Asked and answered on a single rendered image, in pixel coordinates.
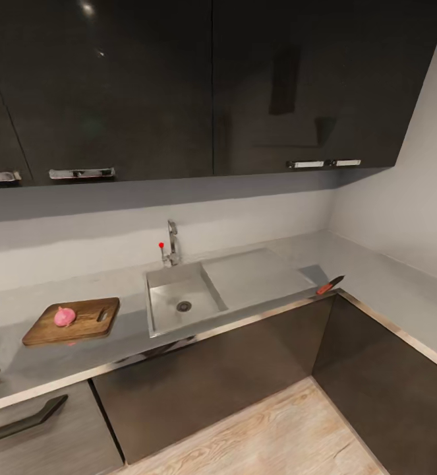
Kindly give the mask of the vidalia onion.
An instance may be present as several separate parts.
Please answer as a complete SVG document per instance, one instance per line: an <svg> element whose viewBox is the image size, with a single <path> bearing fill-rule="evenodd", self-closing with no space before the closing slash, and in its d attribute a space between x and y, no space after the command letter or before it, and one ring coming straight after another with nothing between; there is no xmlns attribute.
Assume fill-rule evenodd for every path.
<svg viewBox="0 0 437 475"><path fill-rule="evenodd" d="M65 309L65 307L64 309L58 307L58 309L55 314L56 325L61 327L69 326L74 321L76 313L72 309Z"/></svg>

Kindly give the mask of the parer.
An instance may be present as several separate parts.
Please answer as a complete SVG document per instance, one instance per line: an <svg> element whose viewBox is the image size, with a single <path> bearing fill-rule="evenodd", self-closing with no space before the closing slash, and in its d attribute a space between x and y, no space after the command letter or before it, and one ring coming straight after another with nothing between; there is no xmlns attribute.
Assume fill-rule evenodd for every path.
<svg viewBox="0 0 437 475"><path fill-rule="evenodd" d="M330 288L332 288L337 282L339 282L344 276L338 276L336 279L332 280L331 282L327 283L326 286L323 286L319 291L316 291L317 294L322 295L325 294Z"/></svg>

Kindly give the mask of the cutting board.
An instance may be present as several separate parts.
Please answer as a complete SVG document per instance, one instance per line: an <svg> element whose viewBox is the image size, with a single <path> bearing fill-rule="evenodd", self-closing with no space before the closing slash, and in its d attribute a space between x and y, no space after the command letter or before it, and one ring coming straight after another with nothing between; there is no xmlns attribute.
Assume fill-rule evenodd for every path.
<svg viewBox="0 0 437 475"><path fill-rule="evenodd" d="M43 344L76 338L103 336L111 327L119 306L119 298L92 299L86 301L69 301L49 306L37 322L30 328L22 339L24 345ZM72 309L76 313L74 321L67 327L57 326L56 311ZM102 313L108 309L104 321L99 321Z"/></svg>

